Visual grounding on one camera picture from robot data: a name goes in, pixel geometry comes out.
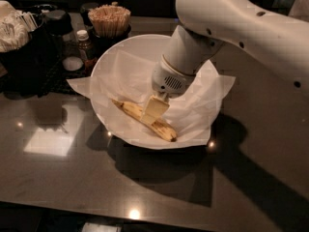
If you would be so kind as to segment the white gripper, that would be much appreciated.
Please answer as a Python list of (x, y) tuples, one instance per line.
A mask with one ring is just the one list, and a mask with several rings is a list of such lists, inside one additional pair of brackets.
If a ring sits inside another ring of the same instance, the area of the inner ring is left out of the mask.
[(152, 73), (151, 95), (142, 109), (141, 121), (151, 125), (169, 108), (169, 99), (182, 96), (195, 79), (175, 70), (164, 57), (155, 64)]

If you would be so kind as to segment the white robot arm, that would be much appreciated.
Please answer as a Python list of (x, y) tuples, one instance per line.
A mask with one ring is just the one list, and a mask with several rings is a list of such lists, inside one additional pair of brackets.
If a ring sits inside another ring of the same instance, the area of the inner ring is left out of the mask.
[(233, 44), (309, 93), (309, 23), (264, 10), (248, 0), (176, 0), (180, 24), (152, 74), (154, 94), (141, 121), (157, 120), (183, 95), (224, 43)]

